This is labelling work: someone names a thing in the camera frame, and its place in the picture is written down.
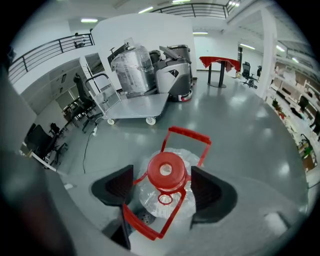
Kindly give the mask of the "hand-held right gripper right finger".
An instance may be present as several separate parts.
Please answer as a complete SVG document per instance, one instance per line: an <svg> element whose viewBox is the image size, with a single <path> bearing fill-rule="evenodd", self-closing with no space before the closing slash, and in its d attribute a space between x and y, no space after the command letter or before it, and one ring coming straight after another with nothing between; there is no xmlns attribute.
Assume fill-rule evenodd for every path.
<svg viewBox="0 0 320 256"><path fill-rule="evenodd" d="M228 173L191 169L196 212L189 234L192 256L265 256L306 217L270 185Z"/></svg>

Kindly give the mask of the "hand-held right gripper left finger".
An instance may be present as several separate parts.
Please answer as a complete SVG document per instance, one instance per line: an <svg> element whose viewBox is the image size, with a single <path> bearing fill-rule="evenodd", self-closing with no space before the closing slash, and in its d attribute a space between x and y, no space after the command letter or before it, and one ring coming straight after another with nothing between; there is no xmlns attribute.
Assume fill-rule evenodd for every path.
<svg viewBox="0 0 320 256"><path fill-rule="evenodd" d="M106 169L86 174L67 175L63 183L81 213L104 236L130 250L130 227L124 218L123 205L130 201L134 166Z"/></svg>

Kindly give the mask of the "large clear water jug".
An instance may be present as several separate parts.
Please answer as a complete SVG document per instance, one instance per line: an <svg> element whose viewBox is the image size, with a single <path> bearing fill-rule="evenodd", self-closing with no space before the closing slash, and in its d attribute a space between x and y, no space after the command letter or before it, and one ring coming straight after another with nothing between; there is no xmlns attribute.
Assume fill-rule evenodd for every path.
<svg viewBox="0 0 320 256"><path fill-rule="evenodd" d="M171 133L183 135L206 144L206 148L197 163L198 167L202 165L212 144L208 135L179 126L171 126L168 128L168 133L162 143L160 153L150 160L143 175L132 182L132 185L135 186L140 184L143 180L148 179L149 183L157 192L156 202L162 206L169 206L174 201L173 195L176 193L180 194L177 205L173 208L172 213L160 232L148 227L138 219L126 204L123 205L124 219L139 233L151 241L162 239L165 236L186 197L187 192L185 190L185 185L191 180L191 175L188 174L182 158L173 152L165 152L166 143Z"/></svg>

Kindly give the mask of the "grey metal platform cart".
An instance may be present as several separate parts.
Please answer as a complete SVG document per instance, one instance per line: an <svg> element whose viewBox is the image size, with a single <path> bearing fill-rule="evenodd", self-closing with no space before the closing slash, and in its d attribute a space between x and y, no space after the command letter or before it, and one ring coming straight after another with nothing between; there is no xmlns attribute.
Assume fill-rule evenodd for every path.
<svg viewBox="0 0 320 256"><path fill-rule="evenodd" d="M88 84L91 81L94 84L97 81L99 82L99 77L103 77L107 81L106 86L96 90L90 89ZM156 124L156 118L162 115L169 99L168 93L156 93L133 98L120 96L105 73L99 73L88 78L84 82L84 86L100 108L102 119L106 120L109 125L114 125L117 120L121 119L145 119L148 125L153 126Z"/></svg>

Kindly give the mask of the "white desk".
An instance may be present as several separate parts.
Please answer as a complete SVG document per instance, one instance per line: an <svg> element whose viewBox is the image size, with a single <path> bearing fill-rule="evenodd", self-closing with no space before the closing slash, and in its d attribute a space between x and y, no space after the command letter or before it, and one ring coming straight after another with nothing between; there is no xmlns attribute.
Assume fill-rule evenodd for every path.
<svg viewBox="0 0 320 256"><path fill-rule="evenodd" d="M27 144L25 142L22 142L22 145L20 147L19 153L22 156L25 156L27 158L33 158L37 160L44 168L52 170L54 172L57 172L57 169L42 160L39 156L37 156L31 149L28 149Z"/></svg>

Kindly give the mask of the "plastic-wrapped machine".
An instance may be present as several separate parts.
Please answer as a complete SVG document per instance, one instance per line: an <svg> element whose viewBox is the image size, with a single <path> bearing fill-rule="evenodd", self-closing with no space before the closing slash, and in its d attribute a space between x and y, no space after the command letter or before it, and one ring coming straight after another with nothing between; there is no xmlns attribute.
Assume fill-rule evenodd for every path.
<svg viewBox="0 0 320 256"><path fill-rule="evenodd" d="M124 40L124 46L125 51L110 64L122 91L128 99L151 94L156 88L156 79L149 51L131 37Z"/></svg>

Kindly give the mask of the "grey floor scrubber machine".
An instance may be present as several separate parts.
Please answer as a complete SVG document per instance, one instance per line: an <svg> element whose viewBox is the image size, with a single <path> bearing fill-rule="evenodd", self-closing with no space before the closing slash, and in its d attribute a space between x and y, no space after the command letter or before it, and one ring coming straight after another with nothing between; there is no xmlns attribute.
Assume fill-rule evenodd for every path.
<svg viewBox="0 0 320 256"><path fill-rule="evenodd" d="M172 102L187 102L192 98L192 61L181 57L166 46L160 46L165 59L153 64L157 91L168 94Z"/></svg>

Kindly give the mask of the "white storage shelving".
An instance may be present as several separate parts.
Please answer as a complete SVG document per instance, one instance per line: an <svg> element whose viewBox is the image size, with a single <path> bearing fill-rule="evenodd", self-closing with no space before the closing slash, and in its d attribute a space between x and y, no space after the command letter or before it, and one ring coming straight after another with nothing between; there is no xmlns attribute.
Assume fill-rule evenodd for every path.
<svg viewBox="0 0 320 256"><path fill-rule="evenodd" d="M320 63L306 42L280 40L266 101L292 136L306 173L320 164Z"/></svg>

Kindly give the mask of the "red-cloth round table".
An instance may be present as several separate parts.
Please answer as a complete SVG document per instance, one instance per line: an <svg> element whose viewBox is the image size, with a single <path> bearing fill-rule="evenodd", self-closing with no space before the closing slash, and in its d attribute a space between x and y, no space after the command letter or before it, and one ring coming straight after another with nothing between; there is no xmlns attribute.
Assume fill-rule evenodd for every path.
<svg viewBox="0 0 320 256"><path fill-rule="evenodd" d="M208 68L208 79L207 85L214 88L226 88L224 84L224 75L225 72L229 72L234 69L237 73L241 70L241 65L238 60L225 58L225 57L217 57L217 56L200 56L199 60L202 62L205 68ZM219 80L218 82L211 82L212 78L212 64L218 63L220 64L219 71Z"/></svg>

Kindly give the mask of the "black mezzanine railing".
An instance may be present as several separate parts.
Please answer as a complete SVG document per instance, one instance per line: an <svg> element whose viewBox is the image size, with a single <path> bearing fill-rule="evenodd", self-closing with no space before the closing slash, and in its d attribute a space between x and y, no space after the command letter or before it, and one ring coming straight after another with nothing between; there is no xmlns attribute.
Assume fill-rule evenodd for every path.
<svg viewBox="0 0 320 256"><path fill-rule="evenodd" d="M9 80L63 53L94 45L92 29L124 14L160 13L225 20L248 0L50 0L13 41Z"/></svg>

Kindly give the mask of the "dark grey lidded machine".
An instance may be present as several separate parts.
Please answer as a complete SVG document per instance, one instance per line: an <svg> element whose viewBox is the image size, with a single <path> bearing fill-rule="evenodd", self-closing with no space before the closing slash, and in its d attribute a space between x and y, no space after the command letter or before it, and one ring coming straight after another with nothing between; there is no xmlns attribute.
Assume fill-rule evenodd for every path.
<svg viewBox="0 0 320 256"><path fill-rule="evenodd" d="M191 56L190 56L190 51L191 50L187 45L184 45L184 44L172 45L172 46L167 46L167 48L172 50L172 51L174 51L179 56L191 61Z"/></svg>

